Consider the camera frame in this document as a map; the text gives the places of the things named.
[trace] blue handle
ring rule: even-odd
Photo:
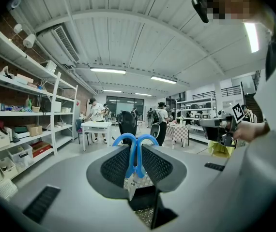
[[[135,172],[134,158],[135,158],[135,151],[136,151],[137,141],[136,141],[136,137],[133,134],[124,133],[114,141],[112,146],[117,146],[118,143],[123,139],[132,140],[132,145],[131,145],[130,151],[129,151],[129,166],[128,166],[128,169],[127,169],[126,174],[125,174],[125,177],[129,178]]]
[[[138,160],[137,160],[136,173],[139,178],[143,178],[144,175],[146,174],[146,171],[145,171],[144,167],[142,166],[142,150],[141,150],[142,141],[145,139],[149,139],[152,141],[152,143],[154,143],[154,145],[158,145],[157,140],[151,135],[145,134],[145,135],[141,135],[140,137],[138,137],[138,139],[137,139]]]

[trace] hand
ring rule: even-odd
[[[268,131],[269,127],[266,122],[255,124],[241,121],[233,134],[233,139],[241,139],[249,143],[257,137],[265,135]]]

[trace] white t-shirt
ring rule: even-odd
[[[162,119],[165,121],[165,118],[168,118],[168,113],[165,109],[163,108],[158,108],[157,109],[158,113],[160,114],[160,116],[162,117]]]
[[[100,113],[104,109],[105,109],[104,106],[100,103],[97,103],[95,106],[91,106],[91,110],[90,110],[90,114],[92,114],[91,120],[92,121],[104,121],[103,114],[96,115],[97,113]]]

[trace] red box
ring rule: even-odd
[[[46,142],[39,141],[31,145],[32,147],[32,155],[35,158],[36,156],[40,155],[41,153],[45,152],[46,150],[51,148],[51,144]]]

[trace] floor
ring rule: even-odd
[[[137,128],[137,134],[136,136],[140,136],[143,134],[150,134],[150,129],[147,128],[146,126],[141,126],[140,130]],[[113,126],[112,127],[112,136],[114,138],[117,138],[120,135],[120,130],[119,127]],[[101,135],[98,136],[99,142],[97,143],[92,143],[89,146],[87,145],[86,141],[86,151],[83,151],[83,146],[82,146],[82,137],[80,136],[81,144],[78,143],[78,139],[76,139],[73,143],[67,143],[61,148],[59,148],[59,153],[58,155],[54,156],[53,154],[50,154],[49,156],[46,156],[43,158],[41,161],[37,162],[33,166],[31,166],[29,169],[18,175],[16,178],[14,178],[12,181],[13,183],[17,186],[18,189],[22,188],[24,185],[32,181],[34,178],[39,176],[41,173],[46,171],[48,168],[53,166],[55,163],[79,156],[81,154],[88,154],[89,152],[101,149],[103,147],[106,147],[106,144],[103,142],[103,138]],[[163,143],[163,147],[171,148],[171,139],[166,137],[165,141]],[[190,140],[189,145],[187,145],[187,141],[185,144],[185,147],[182,147],[181,142],[177,142],[175,144],[174,150],[181,150],[185,151],[191,154],[201,154],[201,155],[210,155],[210,153],[207,150],[207,144],[195,140]]]

